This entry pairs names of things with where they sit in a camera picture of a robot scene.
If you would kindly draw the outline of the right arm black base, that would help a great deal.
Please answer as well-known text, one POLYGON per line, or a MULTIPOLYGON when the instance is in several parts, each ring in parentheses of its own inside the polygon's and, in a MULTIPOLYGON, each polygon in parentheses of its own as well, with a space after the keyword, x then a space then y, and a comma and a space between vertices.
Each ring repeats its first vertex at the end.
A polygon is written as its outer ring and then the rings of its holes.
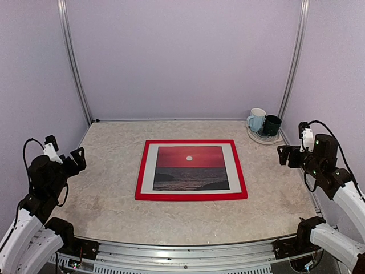
POLYGON ((302 255, 314 251, 318 246, 310 242, 311 231, 326 221, 322 217, 311 217, 309 219, 301 219, 297 226, 297 233, 294 237, 275 240, 272 243, 275 258, 284 259, 302 255))

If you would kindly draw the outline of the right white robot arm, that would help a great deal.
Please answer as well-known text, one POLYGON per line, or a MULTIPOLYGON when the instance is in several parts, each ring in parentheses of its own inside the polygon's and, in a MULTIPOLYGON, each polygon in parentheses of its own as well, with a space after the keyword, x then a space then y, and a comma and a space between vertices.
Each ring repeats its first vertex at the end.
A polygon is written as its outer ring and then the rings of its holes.
MULTIPOLYGON (((277 151, 282 166, 301 168, 314 178, 314 187, 321 188, 364 235, 364 193, 349 170, 336 166, 339 147, 335 137, 312 135, 306 129, 300 146, 279 146, 277 151)), ((328 252, 351 273, 364 273, 364 244, 336 231, 318 216, 301 220, 296 236, 287 244, 288 251, 295 253, 311 247, 328 252)))

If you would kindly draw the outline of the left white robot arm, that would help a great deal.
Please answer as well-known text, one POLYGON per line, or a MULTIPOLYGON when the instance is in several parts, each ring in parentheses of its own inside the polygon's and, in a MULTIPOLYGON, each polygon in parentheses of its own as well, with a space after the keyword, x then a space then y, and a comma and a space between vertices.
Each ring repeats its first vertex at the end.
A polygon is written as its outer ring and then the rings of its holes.
POLYGON ((59 196, 68 190, 67 180, 86 169, 84 148, 59 156, 50 145, 26 168, 28 194, 18 203, 13 225, 1 240, 1 273, 37 273, 60 249, 81 253, 71 223, 51 214, 61 207, 59 196))

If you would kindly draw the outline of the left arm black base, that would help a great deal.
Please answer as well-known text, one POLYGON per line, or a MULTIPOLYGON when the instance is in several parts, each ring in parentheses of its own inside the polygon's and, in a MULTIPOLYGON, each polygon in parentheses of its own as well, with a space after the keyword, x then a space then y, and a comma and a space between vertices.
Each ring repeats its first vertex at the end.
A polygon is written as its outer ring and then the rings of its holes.
POLYGON ((61 237, 63 244, 57 250, 58 252, 77 257, 80 260, 96 260, 100 247, 99 242, 75 237, 70 228, 58 231, 55 234, 61 237))

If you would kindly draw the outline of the red black photo print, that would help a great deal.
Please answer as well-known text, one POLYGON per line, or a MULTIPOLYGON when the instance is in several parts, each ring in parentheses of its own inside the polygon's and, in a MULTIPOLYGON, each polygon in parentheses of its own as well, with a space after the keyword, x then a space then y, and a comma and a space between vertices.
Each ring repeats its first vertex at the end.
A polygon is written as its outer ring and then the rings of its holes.
POLYGON ((159 147, 154 191, 229 190, 220 146, 159 147))

